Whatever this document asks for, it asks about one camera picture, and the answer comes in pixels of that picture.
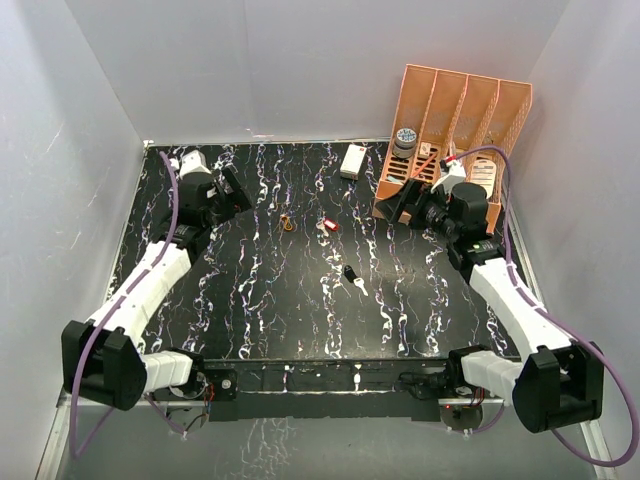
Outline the orange keyring carabiner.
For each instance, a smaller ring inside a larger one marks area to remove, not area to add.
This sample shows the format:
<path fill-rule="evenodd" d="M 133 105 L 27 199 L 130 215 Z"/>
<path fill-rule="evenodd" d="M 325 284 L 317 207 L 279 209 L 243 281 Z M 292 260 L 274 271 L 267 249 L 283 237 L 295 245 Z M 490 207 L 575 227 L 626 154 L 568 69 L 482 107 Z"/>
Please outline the orange keyring carabiner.
<path fill-rule="evenodd" d="M 280 217 L 280 221 L 281 221 L 282 229 L 285 232 L 292 232 L 295 230 L 295 224 L 289 215 L 282 215 Z"/>

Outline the key with red tag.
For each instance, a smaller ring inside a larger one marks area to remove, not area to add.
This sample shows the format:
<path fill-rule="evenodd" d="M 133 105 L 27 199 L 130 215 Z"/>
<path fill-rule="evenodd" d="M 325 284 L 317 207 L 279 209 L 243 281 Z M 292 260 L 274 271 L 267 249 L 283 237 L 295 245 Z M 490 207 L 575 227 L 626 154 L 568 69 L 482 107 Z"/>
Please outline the key with red tag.
<path fill-rule="evenodd" d="M 331 233 L 338 231 L 339 226 L 336 222 L 328 218 L 322 218 L 316 224 L 316 228 L 321 231 L 324 237 L 329 236 Z"/>

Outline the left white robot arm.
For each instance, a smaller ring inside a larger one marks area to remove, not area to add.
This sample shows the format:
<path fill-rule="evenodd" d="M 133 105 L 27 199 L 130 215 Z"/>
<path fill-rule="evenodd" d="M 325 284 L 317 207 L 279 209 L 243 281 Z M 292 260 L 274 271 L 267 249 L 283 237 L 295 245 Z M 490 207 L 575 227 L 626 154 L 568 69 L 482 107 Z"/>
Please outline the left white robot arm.
<path fill-rule="evenodd" d="M 173 387 L 186 399 L 205 390 L 197 355 L 175 348 L 142 354 L 139 347 L 166 296 L 207 249 L 212 230 L 252 205 L 229 167 L 217 174 L 186 167 L 177 193 L 177 212 L 165 217 L 113 297 L 87 320 L 70 321 L 61 334 L 63 388 L 75 398 L 127 411 L 156 390 Z"/>

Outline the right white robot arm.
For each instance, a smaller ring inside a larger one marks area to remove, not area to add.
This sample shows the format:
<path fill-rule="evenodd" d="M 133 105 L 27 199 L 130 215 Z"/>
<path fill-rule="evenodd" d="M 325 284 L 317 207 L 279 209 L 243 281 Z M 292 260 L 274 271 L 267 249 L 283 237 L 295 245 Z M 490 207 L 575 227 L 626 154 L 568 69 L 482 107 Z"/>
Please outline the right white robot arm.
<path fill-rule="evenodd" d="M 451 265 L 493 310 L 517 348 L 518 361 L 481 346 L 450 353 L 445 381 L 453 394 L 466 397 L 481 387 L 513 406 L 532 433 L 600 417 L 604 366 L 595 348 L 580 345 L 545 318 L 506 249 L 487 231 L 482 187 L 462 182 L 446 191 L 410 179 L 376 207 L 389 223 L 407 213 L 411 228 L 443 237 Z"/>

